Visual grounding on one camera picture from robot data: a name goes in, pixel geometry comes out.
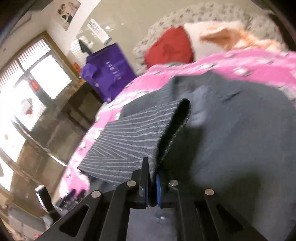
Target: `white paper label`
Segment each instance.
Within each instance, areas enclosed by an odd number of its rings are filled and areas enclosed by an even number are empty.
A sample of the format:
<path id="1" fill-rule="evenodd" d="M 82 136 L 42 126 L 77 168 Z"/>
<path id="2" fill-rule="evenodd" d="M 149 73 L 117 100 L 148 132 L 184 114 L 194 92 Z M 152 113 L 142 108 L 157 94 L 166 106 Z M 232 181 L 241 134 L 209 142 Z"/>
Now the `white paper label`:
<path id="1" fill-rule="evenodd" d="M 111 37 L 102 29 L 102 27 L 94 20 L 91 19 L 87 24 L 89 29 L 98 36 L 98 38 L 103 42 L 103 44 L 108 44 L 111 40 Z"/>

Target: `red pillow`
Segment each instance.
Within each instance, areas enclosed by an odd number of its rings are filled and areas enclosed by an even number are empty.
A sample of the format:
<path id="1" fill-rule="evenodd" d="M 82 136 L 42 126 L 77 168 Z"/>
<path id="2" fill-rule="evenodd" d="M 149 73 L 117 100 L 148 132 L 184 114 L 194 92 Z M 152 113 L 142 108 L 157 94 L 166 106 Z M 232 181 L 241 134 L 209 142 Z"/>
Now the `red pillow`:
<path id="1" fill-rule="evenodd" d="M 155 64 L 170 62 L 193 62 L 190 40 L 181 26 L 165 31 L 145 54 L 148 69 Z"/>

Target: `white pillow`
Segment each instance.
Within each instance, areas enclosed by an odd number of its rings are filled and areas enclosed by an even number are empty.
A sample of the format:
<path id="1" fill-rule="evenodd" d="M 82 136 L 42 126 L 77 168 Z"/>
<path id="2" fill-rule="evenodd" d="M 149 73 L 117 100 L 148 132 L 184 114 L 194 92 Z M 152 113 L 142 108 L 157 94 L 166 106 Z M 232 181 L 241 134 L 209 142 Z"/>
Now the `white pillow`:
<path id="1" fill-rule="evenodd" d="M 184 29 L 191 42 L 192 51 L 194 53 L 194 61 L 197 61 L 203 57 L 207 57 L 214 53 L 224 51 L 221 47 L 218 47 L 214 43 L 201 43 L 201 32 L 208 30 L 210 27 L 217 28 L 230 28 L 230 29 L 244 29 L 244 25 L 241 21 L 233 22 L 217 22 L 217 21 L 205 21 L 199 23 L 186 23 Z"/>

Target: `pink cloth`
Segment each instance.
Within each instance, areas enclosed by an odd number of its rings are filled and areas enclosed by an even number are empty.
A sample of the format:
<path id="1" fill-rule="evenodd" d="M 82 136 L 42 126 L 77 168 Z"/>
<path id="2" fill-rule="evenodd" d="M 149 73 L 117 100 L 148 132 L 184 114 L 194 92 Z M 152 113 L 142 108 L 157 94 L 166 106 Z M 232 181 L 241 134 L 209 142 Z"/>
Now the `pink cloth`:
<path id="1" fill-rule="evenodd" d="M 175 75 L 200 75 L 208 70 L 225 78 L 258 82 L 282 90 L 293 101 L 296 99 L 296 53 L 272 53 L 264 50 L 233 50 L 179 66 L 155 65 L 148 72 L 128 84 L 109 104 L 104 103 L 96 122 L 88 130 L 71 157 L 60 182 L 59 194 L 64 197 L 71 189 L 89 190 L 89 180 L 78 165 L 100 135 L 106 123 L 119 118 L 124 105 L 147 93 L 163 87 Z"/>

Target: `silver screw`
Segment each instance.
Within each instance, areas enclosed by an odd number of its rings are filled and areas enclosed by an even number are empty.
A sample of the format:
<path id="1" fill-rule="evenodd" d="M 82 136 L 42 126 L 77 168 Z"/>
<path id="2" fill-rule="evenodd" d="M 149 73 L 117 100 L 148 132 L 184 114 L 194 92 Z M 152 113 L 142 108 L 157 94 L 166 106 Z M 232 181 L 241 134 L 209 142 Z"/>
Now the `silver screw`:
<path id="1" fill-rule="evenodd" d="M 214 190 L 208 188 L 208 189 L 205 190 L 205 194 L 208 195 L 208 196 L 212 196 L 212 195 L 214 195 Z"/>
<path id="2" fill-rule="evenodd" d="M 170 180 L 169 184 L 174 187 L 177 186 L 179 182 L 177 180 Z"/>
<path id="3" fill-rule="evenodd" d="M 137 183 L 136 183 L 135 181 L 133 181 L 133 180 L 130 180 L 130 181 L 128 181 L 126 184 L 127 184 L 129 187 L 133 187 L 133 186 L 135 186 Z"/>
<path id="4" fill-rule="evenodd" d="M 93 198 L 97 198 L 97 197 L 99 197 L 101 195 L 101 192 L 100 191 L 93 191 L 92 193 L 91 193 L 91 196 L 93 197 Z"/>

